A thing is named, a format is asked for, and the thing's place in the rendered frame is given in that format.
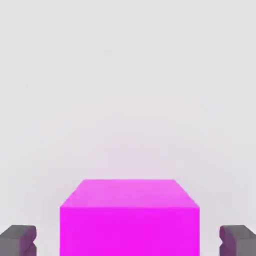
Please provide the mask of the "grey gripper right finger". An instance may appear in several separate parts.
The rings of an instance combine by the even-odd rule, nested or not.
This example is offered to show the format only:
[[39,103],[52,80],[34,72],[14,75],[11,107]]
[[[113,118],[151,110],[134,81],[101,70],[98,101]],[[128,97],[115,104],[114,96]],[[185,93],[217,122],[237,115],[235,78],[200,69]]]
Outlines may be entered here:
[[256,234],[245,225],[222,225],[219,256],[256,256]]

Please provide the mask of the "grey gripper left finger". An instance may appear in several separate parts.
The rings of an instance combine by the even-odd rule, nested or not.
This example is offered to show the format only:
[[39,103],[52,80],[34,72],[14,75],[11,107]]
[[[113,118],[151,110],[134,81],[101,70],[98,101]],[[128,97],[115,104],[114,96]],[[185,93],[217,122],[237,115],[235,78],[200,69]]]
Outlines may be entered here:
[[0,234],[0,256],[37,256],[34,225],[11,225]]

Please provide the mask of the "small magenta cube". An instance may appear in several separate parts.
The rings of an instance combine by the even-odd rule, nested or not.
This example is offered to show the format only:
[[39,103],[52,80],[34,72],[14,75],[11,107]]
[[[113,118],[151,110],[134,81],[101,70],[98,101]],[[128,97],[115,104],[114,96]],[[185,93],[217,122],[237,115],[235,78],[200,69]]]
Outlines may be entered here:
[[200,256],[200,207],[173,179],[87,179],[60,207],[59,256]]

